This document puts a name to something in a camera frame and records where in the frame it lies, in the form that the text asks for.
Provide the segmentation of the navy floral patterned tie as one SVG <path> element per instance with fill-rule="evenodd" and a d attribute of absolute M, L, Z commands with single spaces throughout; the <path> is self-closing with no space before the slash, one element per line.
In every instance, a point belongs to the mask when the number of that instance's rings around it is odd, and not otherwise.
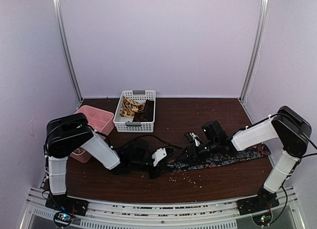
<path fill-rule="evenodd" d="M 166 164 L 172 171 L 192 171 L 227 166 L 239 162 L 255 160 L 271 155 L 271 151 L 264 143 L 250 147 L 244 151 L 238 151 L 235 156 L 215 155 L 208 157 L 203 163 L 181 163 L 170 161 Z"/>

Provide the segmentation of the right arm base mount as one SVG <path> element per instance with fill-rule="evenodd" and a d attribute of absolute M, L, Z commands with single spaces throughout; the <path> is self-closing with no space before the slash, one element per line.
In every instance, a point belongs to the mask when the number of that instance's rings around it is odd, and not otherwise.
<path fill-rule="evenodd" d="M 240 215 L 254 214 L 280 205 L 277 195 L 257 195 L 240 199 L 237 202 Z"/>

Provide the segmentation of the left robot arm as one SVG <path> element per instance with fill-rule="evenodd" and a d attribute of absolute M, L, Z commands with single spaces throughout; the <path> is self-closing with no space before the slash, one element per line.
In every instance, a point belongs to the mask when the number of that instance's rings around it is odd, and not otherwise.
<path fill-rule="evenodd" d="M 66 164 L 70 154 L 79 148 L 89 152 L 114 175 L 128 174 L 132 170 L 145 171 L 152 179 L 168 170 L 167 160 L 174 155 L 175 147 L 168 142 L 165 147 L 151 152 L 144 136 L 114 148 L 107 135 L 89 125 L 82 113 L 51 120 L 46 131 L 44 155 L 50 199 L 60 211 L 71 207 L 66 190 Z"/>

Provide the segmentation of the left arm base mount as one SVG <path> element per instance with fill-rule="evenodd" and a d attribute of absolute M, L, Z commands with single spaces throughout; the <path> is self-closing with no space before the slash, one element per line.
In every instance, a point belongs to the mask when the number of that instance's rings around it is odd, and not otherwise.
<path fill-rule="evenodd" d="M 66 212 L 75 216 L 85 216 L 89 202 L 83 199 L 68 197 L 67 194 L 49 194 L 45 206 L 57 211 Z"/>

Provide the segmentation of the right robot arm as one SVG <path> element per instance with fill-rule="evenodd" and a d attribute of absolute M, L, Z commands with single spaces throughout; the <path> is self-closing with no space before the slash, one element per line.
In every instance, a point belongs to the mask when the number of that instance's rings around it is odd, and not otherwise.
<path fill-rule="evenodd" d="M 205 123 L 202 130 L 208 141 L 202 142 L 195 133 L 186 133 L 189 144 L 177 160 L 198 164 L 213 154 L 238 153 L 275 138 L 280 140 L 283 152 L 254 199 L 254 206 L 259 210 L 264 210 L 273 202 L 275 193 L 295 170 L 312 142 L 311 125 L 288 106 L 280 107 L 276 113 L 241 128 L 231 136 L 217 120 Z"/>

